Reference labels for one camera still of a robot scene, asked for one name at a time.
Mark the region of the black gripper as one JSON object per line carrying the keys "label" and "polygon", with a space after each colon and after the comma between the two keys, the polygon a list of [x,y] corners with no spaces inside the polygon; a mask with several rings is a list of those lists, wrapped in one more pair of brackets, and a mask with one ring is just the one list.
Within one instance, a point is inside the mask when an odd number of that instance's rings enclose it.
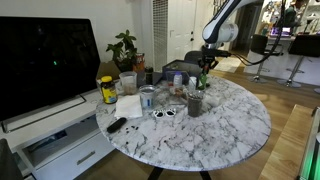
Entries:
{"label": "black gripper", "polygon": [[231,53],[225,50],[209,49],[205,46],[201,48],[201,58],[198,61],[201,67],[201,74],[208,74],[210,69],[218,65],[216,57],[230,57]]}

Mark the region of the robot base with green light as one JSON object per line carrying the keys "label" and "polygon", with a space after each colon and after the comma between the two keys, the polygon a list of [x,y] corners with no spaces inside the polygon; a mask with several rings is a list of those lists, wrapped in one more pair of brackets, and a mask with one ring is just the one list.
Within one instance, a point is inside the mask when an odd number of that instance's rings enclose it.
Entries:
{"label": "robot base with green light", "polygon": [[320,107],[312,114],[312,125],[297,180],[320,180]]}

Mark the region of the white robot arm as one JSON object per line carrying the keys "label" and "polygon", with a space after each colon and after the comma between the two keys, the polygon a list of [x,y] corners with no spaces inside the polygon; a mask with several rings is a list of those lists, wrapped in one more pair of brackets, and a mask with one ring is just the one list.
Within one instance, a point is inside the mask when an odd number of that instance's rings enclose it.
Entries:
{"label": "white robot arm", "polygon": [[256,1],[257,0],[226,0],[204,27],[202,38],[205,44],[201,49],[202,57],[198,61],[203,74],[207,74],[210,69],[213,69],[218,64],[215,60],[216,57],[229,57],[231,55],[228,51],[219,50],[219,47],[224,42],[233,41],[239,32],[238,26],[235,23],[228,23],[227,19],[237,9]]}

